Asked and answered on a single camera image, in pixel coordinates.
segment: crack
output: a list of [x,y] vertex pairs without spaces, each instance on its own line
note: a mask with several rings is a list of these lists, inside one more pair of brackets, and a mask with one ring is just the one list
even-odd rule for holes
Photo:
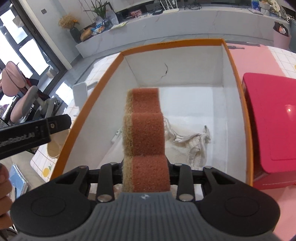
[[165,72],[165,75],[163,75],[163,76],[160,78],[160,80],[161,80],[163,77],[165,77],[166,74],[168,73],[168,66],[166,65],[166,63],[165,63],[165,66],[167,67],[167,70],[166,70],[166,72]]
[[216,30],[216,26],[215,26],[215,24],[216,24],[216,19],[217,19],[217,17],[218,17],[218,14],[219,14],[219,11],[217,11],[216,16],[215,16],[215,19],[214,19],[214,21],[213,21],[213,23],[212,23],[212,25],[213,25],[213,27],[214,27],[215,30]]

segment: chair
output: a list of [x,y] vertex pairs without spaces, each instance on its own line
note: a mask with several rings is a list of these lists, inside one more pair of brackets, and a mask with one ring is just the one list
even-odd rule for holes
[[12,123],[16,123],[19,119],[25,117],[34,102],[40,105],[39,111],[41,115],[45,115],[45,118],[52,115],[57,98],[54,97],[43,101],[37,94],[38,87],[34,85],[30,87],[22,72],[13,62],[9,61],[3,69],[1,83],[4,94],[10,97],[17,95],[22,88],[26,87],[27,89],[25,95],[13,107],[10,116]]

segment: human hand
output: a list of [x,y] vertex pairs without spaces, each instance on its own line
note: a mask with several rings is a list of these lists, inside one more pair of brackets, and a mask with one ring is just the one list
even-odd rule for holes
[[7,196],[12,190],[12,185],[8,180],[9,173],[7,168],[0,163],[0,230],[12,226],[12,221],[8,215],[12,201]]

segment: black device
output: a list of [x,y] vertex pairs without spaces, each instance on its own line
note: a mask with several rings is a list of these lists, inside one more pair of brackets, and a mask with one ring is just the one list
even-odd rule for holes
[[161,13],[163,13],[163,9],[156,10],[155,12],[152,13],[152,15],[158,15]]
[[[279,241],[272,233],[278,204],[215,168],[168,162],[177,199],[171,192],[123,192],[115,200],[122,165],[79,166],[18,198],[10,212],[20,233],[14,240]],[[98,183],[95,201],[87,198],[91,183]],[[201,184],[201,201],[194,184]]]
[[0,160],[50,142],[51,134],[71,124],[69,115],[58,115],[0,129]]

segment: marble countertop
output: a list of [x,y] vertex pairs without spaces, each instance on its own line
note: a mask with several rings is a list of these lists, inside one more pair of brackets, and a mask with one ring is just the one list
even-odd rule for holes
[[200,10],[182,8],[179,12],[148,15],[129,20],[125,26],[98,34],[76,45],[76,48],[85,58],[119,47],[121,47],[119,51],[122,51],[135,43],[162,42],[163,38],[172,36],[222,38],[224,35],[233,35],[271,42],[275,21],[283,23],[289,29],[287,21],[254,14],[243,8],[202,7]]

